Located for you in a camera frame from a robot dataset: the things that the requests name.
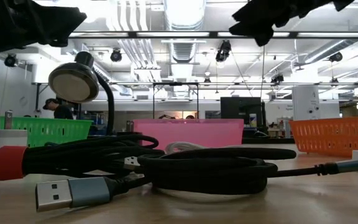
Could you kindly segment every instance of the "orange basket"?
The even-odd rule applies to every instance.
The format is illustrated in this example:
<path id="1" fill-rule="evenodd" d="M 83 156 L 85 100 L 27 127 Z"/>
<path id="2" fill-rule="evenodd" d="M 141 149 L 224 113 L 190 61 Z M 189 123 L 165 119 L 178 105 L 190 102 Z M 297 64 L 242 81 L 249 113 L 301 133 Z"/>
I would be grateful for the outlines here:
<path id="1" fill-rule="evenodd" d="M 300 152 L 351 157 L 358 150 L 358 117 L 290 121 Z"/>

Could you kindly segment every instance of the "desk lamp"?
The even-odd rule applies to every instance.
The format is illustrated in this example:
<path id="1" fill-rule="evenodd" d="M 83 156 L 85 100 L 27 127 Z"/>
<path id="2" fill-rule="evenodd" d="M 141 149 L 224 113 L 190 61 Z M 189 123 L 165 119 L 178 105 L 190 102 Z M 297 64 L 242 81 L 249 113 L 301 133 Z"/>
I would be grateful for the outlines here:
<path id="1" fill-rule="evenodd" d="M 92 69 L 93 57 L 89 52 L 79 52 L 75 62 L 65 63 L 55 68 L 49 75 L 49 86 L 60 98 L 75 103 L 86 103 L 95 99 L 99 84 L 106 91 L 109 106 L 109 119 L 106 135 L 112 134 L 114 124 L 114 96 L 106 81 Z"/>

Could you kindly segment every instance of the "lamp arm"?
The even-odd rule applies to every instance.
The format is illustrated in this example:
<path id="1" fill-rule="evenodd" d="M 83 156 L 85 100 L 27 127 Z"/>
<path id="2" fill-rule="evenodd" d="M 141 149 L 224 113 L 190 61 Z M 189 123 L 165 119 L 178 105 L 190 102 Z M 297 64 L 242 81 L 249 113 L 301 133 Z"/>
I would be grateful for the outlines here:
<path id="1" fill-rule="evenodd" d="M 108 102 L 108 120 L 107 120 L 107 128 L 106 128 L 106 135 L 112 135 L 112 130 L 114 127 L 114 95 L 110 89 L 110 86 L 104 81 L 104 79 L 93 69 L 93 73 L 98 78 L 99 84 L 103 87 L 107 94 L 107 102 Z"/>

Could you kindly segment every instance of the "cap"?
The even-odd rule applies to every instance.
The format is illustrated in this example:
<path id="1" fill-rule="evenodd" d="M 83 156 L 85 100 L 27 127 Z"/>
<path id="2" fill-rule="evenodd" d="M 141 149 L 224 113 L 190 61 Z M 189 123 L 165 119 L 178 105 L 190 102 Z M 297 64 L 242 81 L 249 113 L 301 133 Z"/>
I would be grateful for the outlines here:
<path id="1" fill-rule="evenodd" d="M 48 104 L 49 104 L 50 102 L 59 103 L 59 101 L 56 100 L 56 99 L 53 99 L 53 98 L 47 99 L 47 100 L 45 100 L 45 105 L 44 105 L 44 107 L 42 107 L 42 109 L 47 110 L 47 109 L 48 109 Z"/>

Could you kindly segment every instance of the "red cable tie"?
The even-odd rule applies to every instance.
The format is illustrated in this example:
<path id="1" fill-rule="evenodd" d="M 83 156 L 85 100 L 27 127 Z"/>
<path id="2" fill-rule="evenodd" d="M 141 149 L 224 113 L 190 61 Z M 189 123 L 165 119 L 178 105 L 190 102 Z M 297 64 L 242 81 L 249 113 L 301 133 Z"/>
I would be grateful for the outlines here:
<path id="1" fill-rule="evenodd" d="M 22 164 L 26 149 L 26 146 L 3 146 L 0 148 L 0 180 L 24 177 Z"/>

